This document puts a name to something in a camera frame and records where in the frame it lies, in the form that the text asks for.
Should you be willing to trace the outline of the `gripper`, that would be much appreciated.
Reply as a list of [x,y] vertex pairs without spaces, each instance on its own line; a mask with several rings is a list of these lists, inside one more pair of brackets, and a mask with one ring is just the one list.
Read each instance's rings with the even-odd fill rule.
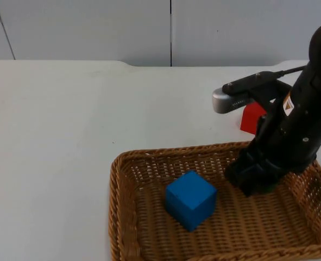
[[246,152],[226,167],[224,176],[246,197],[267,194],[285,173],[309,166],[320,147],[321,69],[308,64],[289,93],[276,100]]

